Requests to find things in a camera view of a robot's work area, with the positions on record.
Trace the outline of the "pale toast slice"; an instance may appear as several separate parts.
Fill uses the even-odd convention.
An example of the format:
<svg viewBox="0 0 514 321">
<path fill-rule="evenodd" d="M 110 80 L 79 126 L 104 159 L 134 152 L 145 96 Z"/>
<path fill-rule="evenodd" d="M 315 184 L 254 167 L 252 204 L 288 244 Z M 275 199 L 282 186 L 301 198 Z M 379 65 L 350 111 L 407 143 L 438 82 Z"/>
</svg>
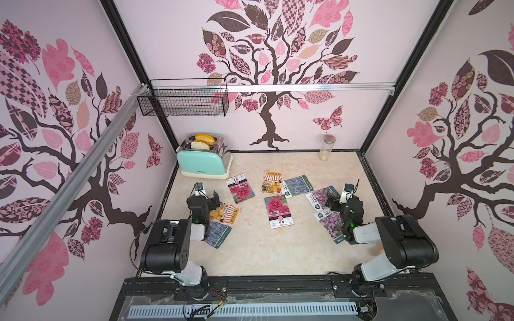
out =
<svg viewBox="0 0 514 321">
<path fill-rule="evenodd" d="M 210 151 L 211 145 L 203 142 L 201 140 L 195 140 L 190 143 L 191 149 L 198 150 L 198 151 Z"/>
</svg>

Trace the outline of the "aluminium rail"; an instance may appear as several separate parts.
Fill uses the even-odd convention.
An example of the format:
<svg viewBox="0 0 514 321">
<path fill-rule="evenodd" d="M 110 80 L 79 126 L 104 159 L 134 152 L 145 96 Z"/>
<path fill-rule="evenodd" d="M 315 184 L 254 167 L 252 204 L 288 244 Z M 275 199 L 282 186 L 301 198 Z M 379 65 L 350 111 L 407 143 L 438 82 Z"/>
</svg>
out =
<svg viewBox="0 0 514 321">
<path fill-rule="evenodd" d="M 226 92 L 309 92 L 345 90 L 387 90 L 395 91 L 396 83 L 348 83 L 348 84 L 259 84 L 222 86 L 154 86 L 156 90 L 211 90 Z"/>
<path fill-rule="evenodd" d="M 1 303 L 5 302 L 17 282 L 23 278 L 25 271 L 41 250 L 44 242 L 50 238 L 61 218 L 66 214 L 79 192 L 82 191 L 87 179 L 103 160 L 125 124 L 138 109 L 137 97 L 148 91 L 149 86 L 147 84 L 138 85 L 125 101 L 121 111 L 116 114 L 112 123 L 93 144 L 90 152 L 82 159 L 50 204 L 45 207 L 42 214 L 32 223 L 24 237 L 17 242 L 12 252 L 6 257 L 1 265 Z"/>
</svg>

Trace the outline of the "white vented strip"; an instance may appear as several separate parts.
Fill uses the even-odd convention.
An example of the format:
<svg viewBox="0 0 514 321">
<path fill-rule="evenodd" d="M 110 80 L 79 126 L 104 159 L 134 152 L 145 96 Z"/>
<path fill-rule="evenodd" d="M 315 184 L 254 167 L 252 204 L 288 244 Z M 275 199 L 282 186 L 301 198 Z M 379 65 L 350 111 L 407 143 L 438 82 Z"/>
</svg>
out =
<svg viewBox="0 0 514 321">
<path fill-rule="evenodd" d="M 131 306 L 128 320 L 186 318 L 246 318 L 282 316 L 356 316 L 354 302 L 298 302 L 261 304 L 187 304 L 162 306 Z"/>
</svg>

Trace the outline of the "clear glass jar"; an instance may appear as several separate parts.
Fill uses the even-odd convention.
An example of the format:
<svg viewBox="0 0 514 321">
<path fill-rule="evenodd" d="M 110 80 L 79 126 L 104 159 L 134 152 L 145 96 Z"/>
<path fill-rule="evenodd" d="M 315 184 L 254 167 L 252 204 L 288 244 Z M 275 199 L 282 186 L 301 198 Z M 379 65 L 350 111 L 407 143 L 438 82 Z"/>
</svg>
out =
<svg viewBox="0 0 514 321">
<path fill-rule="evenodd" d="M 335 142 L 336 138 L 333 135 L 326 134 L 323 136 L 323 144 L 318 153 L 318 158 L 320 160 L 325 161 L 329 159 Z"/>
</svg>

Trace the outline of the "purple flower packet lower right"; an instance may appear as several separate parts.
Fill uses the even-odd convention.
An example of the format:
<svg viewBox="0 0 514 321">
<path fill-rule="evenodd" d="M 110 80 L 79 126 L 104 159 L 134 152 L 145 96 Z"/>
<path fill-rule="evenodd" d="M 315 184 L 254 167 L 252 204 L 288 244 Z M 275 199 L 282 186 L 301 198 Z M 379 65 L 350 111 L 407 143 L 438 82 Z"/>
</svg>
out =
<svg viewBox="0 0 514 321">
<path fill-rule="evenodd" d="M 330 238 L 335 243 L 341 243 L 345 240 L 343 236 L 343 221 L 339 212 L 324 209 L 315 213 L 314 217 L 328 231 Z"/>
</svg>

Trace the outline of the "lavender packet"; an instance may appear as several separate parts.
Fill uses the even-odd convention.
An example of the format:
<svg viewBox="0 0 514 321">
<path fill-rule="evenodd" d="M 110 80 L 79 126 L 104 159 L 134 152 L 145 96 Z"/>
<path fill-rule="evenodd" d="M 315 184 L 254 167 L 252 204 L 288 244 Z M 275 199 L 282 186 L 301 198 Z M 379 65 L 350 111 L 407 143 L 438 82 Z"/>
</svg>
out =
<svg viewBox="0 0 514 321">
<path fill-rule="evenodd" d="M 210 222 L 210 231 L 204 242 L 211 247 L 218 249 L 230 235 L 232 228 L 216 221 Z"/>
<path fill-rule="evenodd" d="M 314 191 L 314 188 L 306 175 L 285 179 L 282 182 L 282 194 L 286 198 L 303 195 L 312 191 Z"/>
</svg>

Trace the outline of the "purple flower packet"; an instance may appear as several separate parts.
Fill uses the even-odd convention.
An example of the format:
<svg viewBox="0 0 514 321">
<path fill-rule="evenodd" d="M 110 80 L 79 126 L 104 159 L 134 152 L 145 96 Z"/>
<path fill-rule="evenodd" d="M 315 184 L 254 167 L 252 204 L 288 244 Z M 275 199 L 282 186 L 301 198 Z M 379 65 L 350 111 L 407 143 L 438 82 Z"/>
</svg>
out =
<svg viewBox="0 0 514 321">
<path fill-rule="evenodd" d="M 345 240 L 343 236 L 343 221 L 339 212 L 324 209 L 315 213 L 314 217 L 328 231 L 330 238 L 335 243 L 341 243 Z"/>
<path fill-rule="evenodd" d="M 305 195 L 307 198 L 309 204 L 312 206 L 312 208 L 318 212 L 326 209 L 325 206 L 327 200 L 330 197 L 334 197 L 336 199 L 340 199 L 341 195 L 337 192 L 335 187 L 329 186 L 325 187 L 316 191 L 312 191 L 310 193 L 307 193 Z"/>
</svg>

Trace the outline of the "purple flower packet upper right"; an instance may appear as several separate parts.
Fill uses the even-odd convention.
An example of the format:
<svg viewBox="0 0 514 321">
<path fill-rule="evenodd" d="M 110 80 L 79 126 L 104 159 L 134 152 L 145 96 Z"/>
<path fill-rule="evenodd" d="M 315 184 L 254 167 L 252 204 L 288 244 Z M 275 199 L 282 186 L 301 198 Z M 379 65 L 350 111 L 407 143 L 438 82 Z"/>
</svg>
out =
<svg viewBox="0 0 514 321">
<path fill-rule="evenodd" d="M 326 209 L 325 206 L 327 200 L 330 197 L 334 197 L 336 199 L 340 199 L 341 195 L 337 192 L 335 187 L 329 186 L 325 187 L 316 191 L 312 191 L 310 193 L 307 193 L 305 195 L 307 198 L 309 204 L 312 206 L 312 208 L 318 212 Z"/>
</svg>

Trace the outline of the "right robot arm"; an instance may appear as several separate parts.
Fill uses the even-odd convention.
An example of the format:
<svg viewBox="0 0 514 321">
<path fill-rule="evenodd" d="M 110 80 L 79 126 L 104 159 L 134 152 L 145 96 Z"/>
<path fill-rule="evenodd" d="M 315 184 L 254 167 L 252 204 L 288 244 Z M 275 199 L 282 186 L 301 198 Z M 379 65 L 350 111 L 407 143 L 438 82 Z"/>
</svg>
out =
<svg viewBox="0 0 514 321">
<path fill-rule="evenodd" d="M 351 245 L 379 243 L 383 252 L 357 264 L 349 284 L 357 297 L 367 297 L 376 284 L 409 269 L 423 269 L 439 260 L 435 243 L 410 215 L 376 217 L 364 224 L 364 203 L 358 197 L 344 202 L 329 197 L 326 206 L 342 220 L 340 231 Z"/>
</svg>

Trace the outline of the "mint green toaster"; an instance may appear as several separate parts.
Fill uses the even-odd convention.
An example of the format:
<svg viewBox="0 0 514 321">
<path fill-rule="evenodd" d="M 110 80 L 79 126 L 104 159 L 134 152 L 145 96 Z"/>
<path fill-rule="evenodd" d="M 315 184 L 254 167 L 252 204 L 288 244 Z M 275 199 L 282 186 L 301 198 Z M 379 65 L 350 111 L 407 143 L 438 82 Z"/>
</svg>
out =
<svg viewBox="0 0 514 321">
<path fill-rule="evenodd" d="M 227 179 L 234 157 L 225 138 L 214 134 L 204 134 L 216 138 L 216 143 L 211 145 L 210 151 L 198 151 L 191 149 L 190 145 L 195 141 L 195 135 L 197 134 L 188 136 L 176 149 L 182 175 L 206 179 Z"/>
</svg>

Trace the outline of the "pink flower packet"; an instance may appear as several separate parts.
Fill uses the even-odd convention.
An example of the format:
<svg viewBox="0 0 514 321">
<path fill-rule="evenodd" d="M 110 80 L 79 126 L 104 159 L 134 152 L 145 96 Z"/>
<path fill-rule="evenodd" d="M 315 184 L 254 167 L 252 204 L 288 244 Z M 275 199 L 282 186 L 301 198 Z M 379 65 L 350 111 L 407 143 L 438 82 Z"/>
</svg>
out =
<svg viewBox="0 0 514 321">
<path fill-rule="evenodd" d="M 232 194 L 235 204 L 242 203 L 255 197 L 255 193 L 244 174 L 226 179 L 226 184 Z"/>
<path fill-rule="evenodd" d="M 294 224 L 289 205 L 284 195 L 265 197 L 266 212 L 272 230 Z"/>
</svg>

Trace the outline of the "aluminium rail back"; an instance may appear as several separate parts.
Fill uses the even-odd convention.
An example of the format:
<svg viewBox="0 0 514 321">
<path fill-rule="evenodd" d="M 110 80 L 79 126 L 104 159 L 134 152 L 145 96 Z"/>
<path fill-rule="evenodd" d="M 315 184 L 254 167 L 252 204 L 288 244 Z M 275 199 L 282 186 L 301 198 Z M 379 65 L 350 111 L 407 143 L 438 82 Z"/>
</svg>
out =
<svg viewBox="0 0 514 321">
<path fill-rule="evenodd" d="M 387 90 L 395 91 L 396 83 L 348 83 L 348 84 L 259 84 L 222 86 L 154 86 L 156 90 L 211 90 L 226 92 L 309 92 L 345 90 Z"/>
</svg>

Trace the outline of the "black base frame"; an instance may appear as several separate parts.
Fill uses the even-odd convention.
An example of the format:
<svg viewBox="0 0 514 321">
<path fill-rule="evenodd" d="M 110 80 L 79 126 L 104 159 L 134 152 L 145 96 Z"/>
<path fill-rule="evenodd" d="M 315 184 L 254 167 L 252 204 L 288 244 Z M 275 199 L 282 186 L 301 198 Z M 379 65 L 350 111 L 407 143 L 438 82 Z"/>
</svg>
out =
<svg viewBox="0 0 514 321">
<path fill-rule="evenodd" d="M 209 292 L 195 300 L 169 278 L 131 278 L 123 282 L 111 320 L 128 320 L 131 306 L 354 302 L 356 316 L 282 316 L 209 318 L 207 320 L 454 320 L 455 313 L 435 276 L 397 274 L 376 284 L 367 297 L 357 297 L 350 276 L 331 272 L 303 276 L 214 276 Z M 180 320 L 143 319 L 143 320 Z M 192 317 L 184 320 L 204 320 Z"/>
</svg>

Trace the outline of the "aluminium rail left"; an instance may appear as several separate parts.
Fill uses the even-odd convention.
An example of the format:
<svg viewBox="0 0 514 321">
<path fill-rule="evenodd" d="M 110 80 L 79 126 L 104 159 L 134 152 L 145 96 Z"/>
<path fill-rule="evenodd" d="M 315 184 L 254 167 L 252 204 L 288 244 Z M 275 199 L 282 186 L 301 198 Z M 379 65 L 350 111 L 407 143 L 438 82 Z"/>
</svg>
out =
<svg viewBox="0 0 514 321">
<path fill-rule="evenodd" d="M 148 91 L 149 86 L 147 84 L 138 85 L 125 101 L 121 111 L 116 114 L 112 123 L 93 144 L 90 152 L 82 159 L 50 204 L 45 207 L 42 214 L 32 223 L 24 237 L 17 242 L 12 252 L 6 257 L 1 265 L 1 303 L 5 302 L 17 282 L 23 278 L 25 271 L 41 250 L 44 242 L 50 238 L 61 218 L 66 214 L 79 192 L 82 191 L 87 179 L 103 160 L 125 124 L 138 109 L 137 97 Z"/>
</svg>

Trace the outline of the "sunflower shop packet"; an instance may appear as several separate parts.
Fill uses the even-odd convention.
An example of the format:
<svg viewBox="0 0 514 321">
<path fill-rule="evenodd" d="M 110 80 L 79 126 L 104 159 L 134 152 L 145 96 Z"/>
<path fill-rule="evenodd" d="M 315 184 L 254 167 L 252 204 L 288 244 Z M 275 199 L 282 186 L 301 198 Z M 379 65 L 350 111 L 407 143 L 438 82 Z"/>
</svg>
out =
<svg viewBox="0 0 514 321">
<path fill-rule="evenodd" d="M 281 195 L 283 179 L 284 175 L 282 171 L 267 169 L 264 172 L 261 192 L 273 195 Z"/>
<path fill-rule="evenodd" d="M 222 203 L 220 207 L 210 212 L 210 219 L 218 223 L 233 225 L 240 212 L 241 208 Z"/>
</svg>

